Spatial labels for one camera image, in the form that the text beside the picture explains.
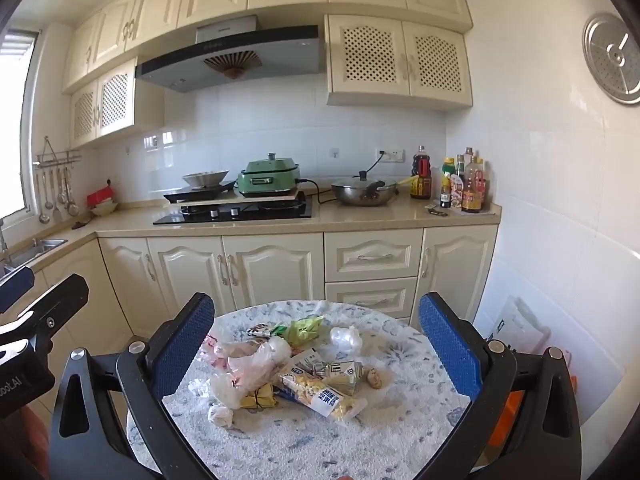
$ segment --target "green electric cooker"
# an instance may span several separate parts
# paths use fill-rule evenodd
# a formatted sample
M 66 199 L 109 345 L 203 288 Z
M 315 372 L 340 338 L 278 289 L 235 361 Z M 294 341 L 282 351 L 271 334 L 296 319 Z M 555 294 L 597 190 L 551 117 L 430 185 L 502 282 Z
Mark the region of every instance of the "green electric cooker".
M 238 191 L 244 196 L 275 196 L 289 193 L 297 187 L 300 169 L 292 158 L 269 158 L 249 162 L 238 174 Z

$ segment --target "utensil rack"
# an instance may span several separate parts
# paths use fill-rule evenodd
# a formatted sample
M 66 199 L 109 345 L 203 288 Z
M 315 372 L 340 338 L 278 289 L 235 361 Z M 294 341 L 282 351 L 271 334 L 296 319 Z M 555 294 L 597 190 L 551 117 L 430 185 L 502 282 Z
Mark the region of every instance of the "utensil rack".
M 34 170 L 44 170 L 46 168 L 54 168 L 57 166 L 68 166 L 74 162 L 80 162 L 82 155 L 76 150 L 66 150 L 64 152 L 55 152 L 49 142 L 49 136 L 44 137 L 44 147 L 42 154 L 36 155 L 36 161 L 32 162 Z

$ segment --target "window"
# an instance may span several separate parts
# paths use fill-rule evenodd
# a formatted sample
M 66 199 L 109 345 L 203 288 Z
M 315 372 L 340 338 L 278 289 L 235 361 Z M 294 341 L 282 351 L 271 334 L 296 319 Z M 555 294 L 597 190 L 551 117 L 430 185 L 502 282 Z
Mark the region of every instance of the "window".
M 0 44 L 0 218 L 27 207 L 20 147 L 24 88 L 37 34 L 9 30 Z

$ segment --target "cloth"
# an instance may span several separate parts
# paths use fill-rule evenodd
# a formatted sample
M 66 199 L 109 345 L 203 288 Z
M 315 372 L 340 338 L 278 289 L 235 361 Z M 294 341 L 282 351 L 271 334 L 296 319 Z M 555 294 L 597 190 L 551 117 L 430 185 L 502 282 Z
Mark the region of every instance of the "cloth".
M 276 408 L 236 410 L 230 430 L 207 420 L 210 400 L 188 390 L 207 378 L 209 365 L 194 361 L 175 394 L 162 402 L 203 462 L 221 480 L 411 480 L 441 446 L 470 400 L 456 392 L 428 339 L 380 312 L 327 301 L 277 301 L 220 318 L 235 340 L 258 323 L 324 316 L 310 346 L 325 359 L 345 357 L 330 344 L 332 326 L 360 330 L 360 360 L 381 373 L 383 388 L 360 384 L 355 397 L 369 405 L 347 426 L 306 406 L 280 399 Z M 127 436 L 143 464 L 158 470 L 127 417 Z

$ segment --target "drawer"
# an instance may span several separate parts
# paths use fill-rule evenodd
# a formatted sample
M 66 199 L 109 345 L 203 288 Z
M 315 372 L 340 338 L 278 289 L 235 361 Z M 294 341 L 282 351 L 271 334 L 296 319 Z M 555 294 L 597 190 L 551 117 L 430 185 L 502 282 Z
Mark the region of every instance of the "drawer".
M 411 316 L 418 278 L 396 278 L 374 282 L 327 283 L 327 301 L 349 303 L 379 310 L 391 317 Z
M 384 280 L 418 275 L 422 229 L 324 234 L 328 282 Z

